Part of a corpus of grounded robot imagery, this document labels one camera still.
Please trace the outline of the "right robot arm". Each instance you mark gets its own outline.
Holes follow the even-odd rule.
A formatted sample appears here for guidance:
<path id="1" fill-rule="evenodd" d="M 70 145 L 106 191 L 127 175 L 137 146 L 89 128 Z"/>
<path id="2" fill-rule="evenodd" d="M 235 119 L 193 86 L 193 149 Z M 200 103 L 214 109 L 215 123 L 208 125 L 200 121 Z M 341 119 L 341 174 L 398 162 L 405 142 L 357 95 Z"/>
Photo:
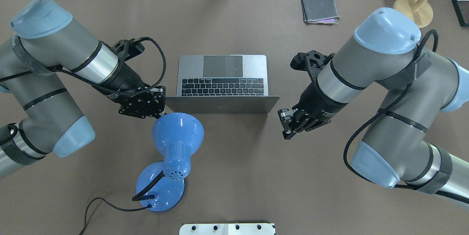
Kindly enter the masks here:
<path id="1" fill-rule="evenodd" d="M 468 205 L 468 162 L 424 140 L 439 113 L 468 101 L 468 71 L 436 53 L 438 34 L 393 8 L 379 8 L 336 54 L 298 53 L 292 69 L 311 83 L 291 109 L 278 111 L 288 140 L 330 120 L 372 83 L 388 93 L 350 137 L 343 160 L 355 175 L 384 188 L 441 195 Z"/>

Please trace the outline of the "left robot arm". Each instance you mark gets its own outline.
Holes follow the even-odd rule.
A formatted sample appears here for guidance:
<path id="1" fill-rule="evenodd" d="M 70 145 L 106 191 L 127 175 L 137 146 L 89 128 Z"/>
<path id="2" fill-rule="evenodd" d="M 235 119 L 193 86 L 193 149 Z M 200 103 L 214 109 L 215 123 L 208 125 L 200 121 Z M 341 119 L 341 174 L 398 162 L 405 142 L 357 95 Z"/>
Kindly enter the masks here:
<path id="1" fill-rule="evenodd" d="M 1 91 L 27 118 L 1 127 L 1 177 L 42 160 L 63 158 L 95 139 L 95 132 L 58 73 L 83 81 L 136 118 L 165 114 L 165 87 L 146 84 L 126 61 L 150 37 L 109 46 L 54 0 L 32 0 L 10 22 L 15 34 L 1 45 Z"/>

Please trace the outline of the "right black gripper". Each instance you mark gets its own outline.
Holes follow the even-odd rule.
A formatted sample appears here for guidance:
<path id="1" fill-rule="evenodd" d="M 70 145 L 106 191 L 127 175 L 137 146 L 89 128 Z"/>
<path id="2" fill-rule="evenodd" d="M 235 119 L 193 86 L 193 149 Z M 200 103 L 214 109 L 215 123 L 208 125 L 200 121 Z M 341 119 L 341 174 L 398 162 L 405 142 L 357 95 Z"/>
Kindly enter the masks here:
<path id="1" fill-rule="evenodd" d="M 332 100 L 322 92 L 302 93 L 298 103 L 294 106 L 295 113 L 289 109 L 277 111 L 284 129 L 283 138 L 289 140 L 302 131 L 310 131 L 326 125 L 344 107 L 345 103 Z"/>

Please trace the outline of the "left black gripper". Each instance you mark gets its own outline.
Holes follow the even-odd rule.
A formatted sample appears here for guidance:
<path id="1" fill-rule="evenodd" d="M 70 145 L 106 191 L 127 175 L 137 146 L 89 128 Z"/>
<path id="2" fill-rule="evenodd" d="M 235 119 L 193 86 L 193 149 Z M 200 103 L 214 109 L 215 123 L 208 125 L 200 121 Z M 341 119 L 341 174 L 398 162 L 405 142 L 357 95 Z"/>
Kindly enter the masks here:
<path id="1" fill-rule="evenodd" d="M 136 118 L 161 118 L 165 113 L 166 87 L 157 86 L 125 101 L 119 108 L 122 115 Z"/>

